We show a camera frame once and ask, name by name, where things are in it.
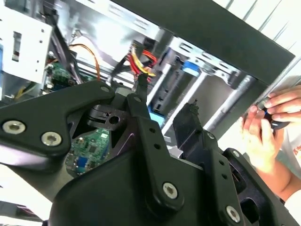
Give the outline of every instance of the wire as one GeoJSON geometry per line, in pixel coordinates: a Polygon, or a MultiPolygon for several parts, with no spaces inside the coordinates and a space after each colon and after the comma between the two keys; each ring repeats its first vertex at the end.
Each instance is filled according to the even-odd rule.
{"type": "Polygon", "coordinates": [[[27,87],[20,88],[20,90],[18,91],[18,93],[17,93],[17,95],[15,96],[14,99],[19,99],[23,95],[33,91],[33,89],[36,87],[36,85],[37,85],[37,83],[31,82],[27,87]]]}
{"type": "Polygon", "coordinates": [[[134,64],[134,61],[133,61],[133,58],[130,56],[128,58],[129,62],[130,62],[130,68],[131,68],[131,71],[134,72],[134,75],[136,76],[137,74],[139,74],[139,71],[138,69],[136,68],[135,64],[134,64]]]}
{"type": "Polygon", "coordinates": [[[80,38],[80,37],[84,37],[86,38],[89,42],[92,43],[93,47],[96,49],[96,51],[98,52],[98,56],[101,58],[102,57],[102,51],[100,50],[100,48],[98,47],[97,43],[94,41],[94,39],[92,39],[88,34],[86,33],[82,33],[80,30],[76,30],[74,37],[72,38],[72,40],[69,42],[69,45],[71,45],[76,39],[80,38]]]}
{"type": "Polygon", "coordinates": [[[49,68],[50,65],[52,65],[53,63],[55,63],[55,62],[57,62],[57,61],[58,61],[57,59],[54,59],[54,60],[50,61],[50,63],[48,63],[48,64],[45,66],[44,70],[46,70],[47,68],[49,68]]]}
{"type": "Polygon", "coordinates": [[[150,77],[155,77],[156,75],[154,73],[149,73],[145,70],[145,68],[143,68],[143,64],[140,62],[140,60],[138,59],[137,57],[137,54],[136,54],[136,50],[135,50],[135,47],[132,46],[132,49],[131,49],[131,56],[133,57],[133,60],[134,60],[134,63],[135,65],[138,67],[138,69],[142,72],[142,73],[146,73],[148,74],[150,77]]]}
{"type": "Polygon", "coordinates": [[[153,67],[157,63],[157,58],[151,52],[143,50],[142,54],[152,60],[150,67],[153,67]]]}
{"type": "Polygon", "coordinates": [[[89,53],[91,53],[94,57],[94,60],[95,60],[95,65],[96,65],[96,73],[97,73],[97,80],[100,80],[100,68],[99,68],[99,63],[97,61],[97,58],[95,56],[95,54],[93,53],[93,51],[87,47],[86,45],[84,44],[72,44],[69,46],[69,49],[73,48],[73,47],[76,47],[76,46],[80,46],[82,48],[85,48],[86,50],[88,50],[89,53]]]}

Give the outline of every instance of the metal frame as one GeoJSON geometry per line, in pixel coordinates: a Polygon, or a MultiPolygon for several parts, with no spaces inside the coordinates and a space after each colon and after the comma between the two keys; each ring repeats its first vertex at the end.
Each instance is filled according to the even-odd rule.
{"type": "Polygon", "coordinates": [[[229,65],[228,63],[218,59],[215,56],[206,53],[204,50],[192,45],[188,41],[185,41],[181,38],[174,37],[169,47],[183,56],[196,57],[199,61],[209,63],[228,74],[238,71],[237,68],[229,65]]]}
{"type": "Polygon", "coordinates": [[[173,124],[174,118],[176,115],[180,112],[180,110],[184,107],[184,105],[191,99],[195,91],[199,88],[200,84],[204,81],[208,74],[206,72],[201,72],[201,74],[198,76],[198,79],[194,82],[190,90],[187,92],[183,100],[179,103],[177,108],[174,110],[172,115],[169,117],[168,121],[165,123],[165,125],[162,128],[162,134],[166,134],[168,129],[173,124]]]}
{"type": "Polygon", "coordinates": [[[52,27],[7,7],[0,7],[0,20],[0,38],[4,46],[3,71],[42,83],[52,27]],[[22,35],[18,62],[12,60],[14,32],[22,35]]]}
{"type": "Polygon", "coordinates": [[[132,0],[113,2],[173,31],[176,36],[267,85],[276,79],[294,57],[211,0],[176,3],[173,0],[141,0],[139,4],[132,0]]]}
{"type": "Polygon", "coordinates": [[[165,67],[163,68],[160,78],[156,82],[155,86],[151,89],[151,92],[149,93],[149,95],[147,95],[147,101],[146,101],[147,106],[150,104],[151,100],[156,95],[156,92],[160,88],[160,86],[161,86],[163,80],[165,79],[165,77],[166,77],[166,75],[167,75],[170,68],[171,68],[170,64],[166,64],[165,67]]]}
{"type": "Polygon", "coordinates": [[[255,78],[247,75],[244,80],[240,83],[239,87],[234,90],[210,120],[204,125],[204,129],[212,131],[216,125],[221,121],[223,116],[231,109],[231,107],[238,101],[241,96],[250,88],[255,78]]]}
{"type": "Polygon", "coordinates": [[[118,4],[109,1],[90,1],[90,0],[76,0],[77,2],[96,10],[97,12],[117,20],[120,24],[130,27],[133,30],[155,39],[160,28],[154,23],[146,20],[145,18],[136,15],[130,10],[119,6],[118,4]]]}

